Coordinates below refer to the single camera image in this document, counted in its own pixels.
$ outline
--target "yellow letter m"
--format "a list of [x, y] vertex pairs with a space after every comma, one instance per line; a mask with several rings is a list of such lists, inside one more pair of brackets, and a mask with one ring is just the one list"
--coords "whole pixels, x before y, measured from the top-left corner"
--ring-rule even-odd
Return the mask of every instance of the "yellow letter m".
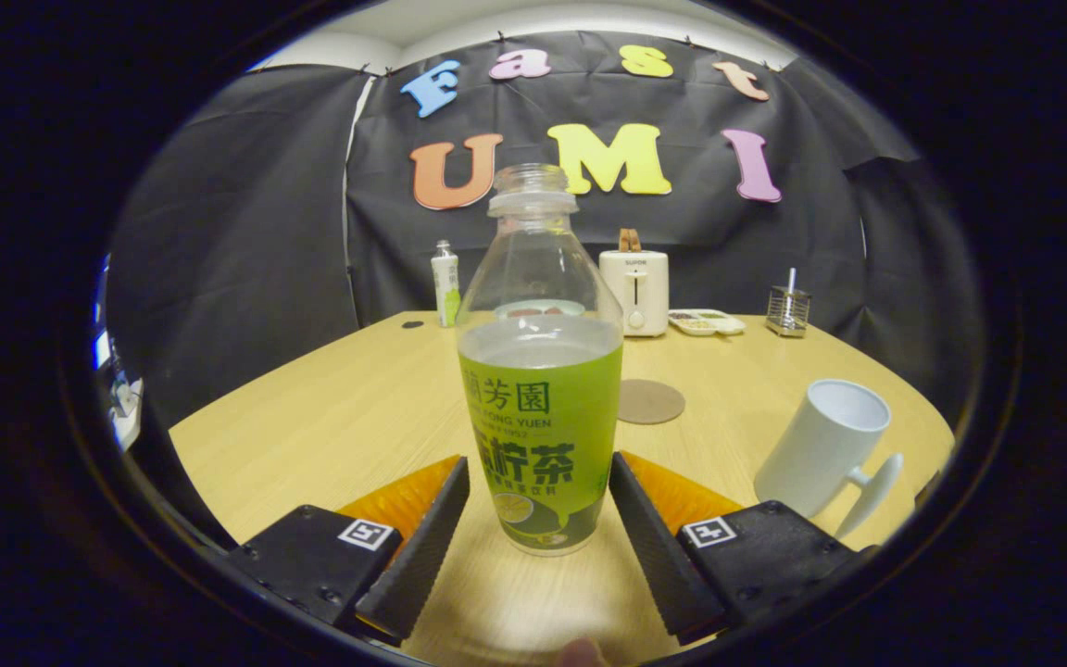
[[605, 193], [610, 193], [623, 168], [627, 168], [627, 173], [620, 187], [625, 193], [670, 192], [672, 186], [665, 180], [656, 156], [656, 139], [662, 134], [656, 127], [628, 123], [615, 132], [610, 146], [605, 146], [595, 132], [578, 123], [556, 125], [546, 130], [546, 134], [558, 140], [558, 164], [571, 179], [567, 187], [569, 193], [586, 194], [592, 190], [590, 181], [584, 178], [584, 165]]

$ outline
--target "colorful letter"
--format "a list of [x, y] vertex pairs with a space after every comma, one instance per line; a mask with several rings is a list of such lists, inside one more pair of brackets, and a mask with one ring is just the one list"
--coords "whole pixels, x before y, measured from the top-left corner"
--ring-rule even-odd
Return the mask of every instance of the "colorful letter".
[[442, 109], [448, 101], [456, 98], [452, 88], [459, 83], [459, 79], [452, 70], [459, 66], [457, 60], [444, 60], [435, 65], [431, 72], [418, 76], [418, 79], [402, 86], [402, 93], [410, 93], [418, 100], [418, 117], [425, 118], [435, 111]]
[[472, 178], [461, 187], [448, 187], [444, 181], [447, 155], [456, 148], [456, 144], [444, 141], [415, 148], [411, 153], [411, 160], [414, 160], [414, 201], [441, 211], [465, 207], [483, 197], [492, 187], [496, 144], [501, 140], [504, 137], [499, 134], [478, 134], [463, 141], [463, 146], [472, 152]]
[[488, 76], [498, 80], [516, 79], [517, 76], [524, 76], [526, 79], [546, 76], [551, 73], [551, 67], [546, 64], [548, 59], [546, 51], [541, 49], [509, 51], [496, 59], [496, 64], [488, 70]]
[[757, 80], [754, 74], [744, 70], [735, 63], [715, 63], [713, 67], [716, 70], [720, 70], [727, 76], [727, 80], [730, 81], [732, 88], [738, 90], [738, 92], [752, 97], [753, 100], [766, 101], [768, 99], [768, 94], [754, 88], [752, 81]]
[[767, 141], [745, 130], [723, 130], [723, 137], [732, 143], [735, 157], [740, 161], [740, 186], [735, 189], [737, 193], [745, 200], [779, 202], [780, 190], [771, 185], [768, 163], [763, 159], [763, 145]]
[[620, 47], [623, 60], [620, 64], [636, 76], [664, 77], [673, 74], [673, 66], [665, 62], [665, 53], [652, 46], [636, 46], [628, 44]]
[[584, 165], [605, 193], [610, 193], [624, 165], [627, 176], [620, 187], [625, 193], [668, 194], [672, 189], [656, 157], [656, 139], [662, 134], [656, 127], [628, 123], [615, 132], [611, 146], [605, 146], [595, 132], [578, 123], [556, 125], [545, 132], [558, 140], [558, 164], [571, 180], [569, 193], [586, 194], [592, 189], [584, 178]]

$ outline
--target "letter a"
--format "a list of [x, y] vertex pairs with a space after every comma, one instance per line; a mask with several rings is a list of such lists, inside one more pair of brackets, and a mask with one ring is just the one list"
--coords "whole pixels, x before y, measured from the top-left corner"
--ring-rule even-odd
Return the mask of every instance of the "letter a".
[[492, 79], [507, 80], [516, 79], [524, 76], [525, 79], [535, 79], [538, 76], [546, 76], [551, 73], [551, 65], [546, 64], [550, 55], [541, 49], [523, 49], [521, 51], [509, 51], [501, 53], [496, 59], [496, 64], [488, 70], [488, 76]]

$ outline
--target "black backdrop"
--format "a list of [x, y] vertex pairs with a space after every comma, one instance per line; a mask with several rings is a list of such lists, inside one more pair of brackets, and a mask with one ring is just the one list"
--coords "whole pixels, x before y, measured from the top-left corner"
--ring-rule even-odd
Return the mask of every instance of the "black backdrop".
[[[673, 74], [634, 76], [626, 44], [659, 49]], [[496, 57], [550, 54], [537, 79], [495, 81]], [[402, 88], [457, 60], [458, 97], [428, 117]], [[750, 100], [713, 65], [757, 76]], [[762, 313], [797, 267], [811, 320], [915, 385], [956, 423], [984, 322], [949, 195], [878, 111], [809, 60], [782, 72], [702, 46], [617, 32], [559, 32], [469, 46], [378, 79], [348, 154], [369, 77], [343, 67], [272, 67], [234, 81], [156, 156], [123, 210], [109, 325], [148, 402], [172, 425], [255, 377], [359, 325], [433, 308], [428, 258], [449, 239], [468, 282], [495, 225], [488, 198], [432, 210], [412, 195], [411, 152], [450, 141], [446, 182], [471, 173], [462, 141], [500, 132], [495, 165], [558, 161], [551, 126], [583, 123], [610, 143], [625, 123], [660, 130], [672, 193], [593, 186], [575, 228], [598, 255], [621, 227], [670, 254], [670, 304]], [[763, 136], [779, 203], [736, 193], [721, 130]], [[351, 290], [347, 277], [351, 271]]]
[[[651, 46], [673, 75], [634, 76], [620, 47]], [[493, 81], [496, 57], [550, 54], [537, 79]], [[418, 117], [403, 85], [457, 60], [456, 100]], [[757, 76], [754, 101], [714, 63]], [[915, 385], [956, 423], [984, 338], [972, 257], [944, 189], [887, 118], [808, 60], [782, 72], [700, 46], [643, 34], [559, 32], [477, 44], [399, 68], [375, 83], [356, 122], [348, 160], [348, 253], [362, 324], [403, 309], [433, 308], [429, 256], [448, 239], [468, 282], [495, 233], [488, 197], [432, 210], [411, 195], [411, 152], [449, 141], [446, 182], [471, 176], [462, 141], [499, 132], [496, 169], [558, 162], [551, 126], [583, 123], [609, 144], [625, 123], [659, 128], [657, 156], [672, 193], [579, 195], [576, 236], [593, 256], [615, 248], [619, 228], [670, 254], [670, 306], [765, 312], [768, 287], [797, 267], [813, 295], [811, 321]], [[736, 193], [740, 173], [721, 130], [766, 139], [779, 203]]]
[[356, 329], [343, 180], [367, 80], [327, 65], [242, 76], [137, 182], [107, 324], [165, 427]]

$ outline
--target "green tea bottle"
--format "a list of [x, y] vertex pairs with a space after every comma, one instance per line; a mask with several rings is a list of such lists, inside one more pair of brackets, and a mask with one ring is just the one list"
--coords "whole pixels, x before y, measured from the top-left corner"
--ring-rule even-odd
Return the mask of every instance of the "green tea bottle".
[[457, 318], [460, 368], [505, 535], [538, 556], [582, 549], [607, 489], [622, 313], [571, 231], [557, 165], [500, 170], [496, 237]]

